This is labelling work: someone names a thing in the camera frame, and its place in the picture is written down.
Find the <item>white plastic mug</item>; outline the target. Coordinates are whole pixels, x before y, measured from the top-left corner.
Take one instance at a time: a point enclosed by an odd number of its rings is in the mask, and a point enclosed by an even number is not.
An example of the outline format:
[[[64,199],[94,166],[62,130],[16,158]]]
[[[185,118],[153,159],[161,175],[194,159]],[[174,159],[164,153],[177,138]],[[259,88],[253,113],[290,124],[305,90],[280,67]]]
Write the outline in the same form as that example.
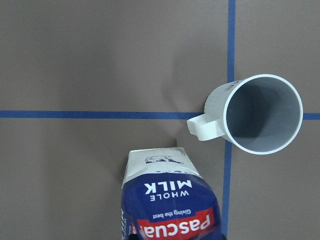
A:
[[[303,103],[296,88],[273,74],[259,74],[223,84],[204,104],[204,113],[187,120],[200,141],[218,137],[255,155],[287,147],[303,121]]]

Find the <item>blue milk carton green cap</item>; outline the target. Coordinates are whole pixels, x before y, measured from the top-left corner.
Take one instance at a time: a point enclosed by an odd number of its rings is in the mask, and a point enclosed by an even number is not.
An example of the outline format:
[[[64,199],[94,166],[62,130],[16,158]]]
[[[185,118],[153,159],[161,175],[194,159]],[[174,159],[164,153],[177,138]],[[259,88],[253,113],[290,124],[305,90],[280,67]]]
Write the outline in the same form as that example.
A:
[[[217,198],[181,147],[132,150],[122,183],[124,240],[222,240]]]

